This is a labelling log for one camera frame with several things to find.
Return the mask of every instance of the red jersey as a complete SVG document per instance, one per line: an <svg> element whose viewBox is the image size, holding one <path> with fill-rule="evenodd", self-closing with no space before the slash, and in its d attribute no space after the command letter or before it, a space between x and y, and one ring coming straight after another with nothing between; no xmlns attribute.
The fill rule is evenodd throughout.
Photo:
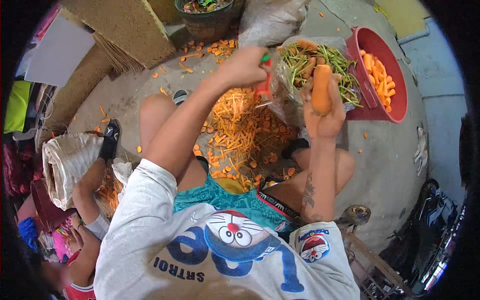
<svg viewBox="0 0 480 300"><path fill-rule="evenodd" d="M80 254L80 250L75 252L67 261L67 265L71 265ZM95 300L95 293L93 292L93 284L87 287L80 287L74 283L63 290L63 294L67 300Z"/></svg>

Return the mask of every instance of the motorcycle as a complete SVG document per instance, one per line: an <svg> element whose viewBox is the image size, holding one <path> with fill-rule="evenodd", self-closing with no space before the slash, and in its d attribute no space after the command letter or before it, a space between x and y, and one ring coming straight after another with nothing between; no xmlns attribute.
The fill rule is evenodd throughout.
<svg viewBox="0 0 480 300"><path fill-rule="evenodd" d="M458 240L465 206L457 213L457 205L440 189L435 179L422 185L418 201L407 221L388 237L387 248L379 256L404 279L404 283L419 297L426 295L446 269ZM378 270L372 277L382 283L391 299L404 298L403 291L393 287ZM366 293L383 299L378 285L366 282Z"/></svg>

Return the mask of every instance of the person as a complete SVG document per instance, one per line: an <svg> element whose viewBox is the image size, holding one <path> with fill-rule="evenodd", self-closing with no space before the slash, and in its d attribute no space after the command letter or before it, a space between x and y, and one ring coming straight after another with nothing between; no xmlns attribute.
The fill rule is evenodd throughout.
<svg viewBox="0 0 480 300"><path fill-rule="evenodd" d="M72 233L75 241L70 246L74 254L66 264L41 261L38 265L41 278L56 298L69 300L96 299L94 292L95 265L100 251L100 241L105 237L109 220L98 207L94 193L102 184L107 163L117 149L120 125L111 120L104 133L98 159L74 186L72 200L78 214L72 215Z"/></svg>
<svg viewBox="0 0 480 300"><path fill-rule="evenodd" d="M102 241L94 280L99 299L360 297L333 222L335 195L354 169L351 157L336 150L336 136L345 119L336 82L329 83L333 107L324 117L312 111L312 82L308 82L304 117L310 148L292 155L304 171L264 190L301 219L301 227L291 232L288 242L276 228L261 226L271 215L261 214L270 208L261 197L201 202L215 198L215 190L206 186L210 177L192 156L192 147L224 92L266 79L259 66L266 52L240 48L188 99L181 92L184 101L178 107L160 96L142 104L139 129L144 155ZM175 209L175 202L186 196L198 198ZM250 210L243 209L244 204Z"/></svg>

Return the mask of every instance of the red bucket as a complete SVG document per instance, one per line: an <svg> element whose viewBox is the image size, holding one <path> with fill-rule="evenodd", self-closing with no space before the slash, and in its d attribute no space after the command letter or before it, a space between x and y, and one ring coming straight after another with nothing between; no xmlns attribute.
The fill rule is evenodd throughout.
<svg viewBox="0 0 480 300"><path fill-rule="evenodd" d="M360 83L363 108L355 108L347 113L347 120L384 120L401 123L407 114L407 88L402 70L390 48L374 31L366 27L353 27L353 35L346 40L347 50L353 60L357 61L357 79ZM375 88L368 77L360 49L372 53L384 64L387 74L395 82L395 95L391 96L392 112L388 113L380 102Z"/></svg>

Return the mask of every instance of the teal shorts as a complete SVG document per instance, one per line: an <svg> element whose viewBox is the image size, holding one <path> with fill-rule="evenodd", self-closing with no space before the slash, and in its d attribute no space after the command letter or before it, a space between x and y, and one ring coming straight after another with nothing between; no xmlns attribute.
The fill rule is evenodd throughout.
<svg viewBox="0 0 480 300"><path fill-rule="evenodd" d="M264 182L243 194L224 190L210 174L205 184L177 193L173 212L199 203L207 203L217 210L235 209L262 227L279 232L292 232L300 227L300 216L281 201L262 192Z"/></svg>

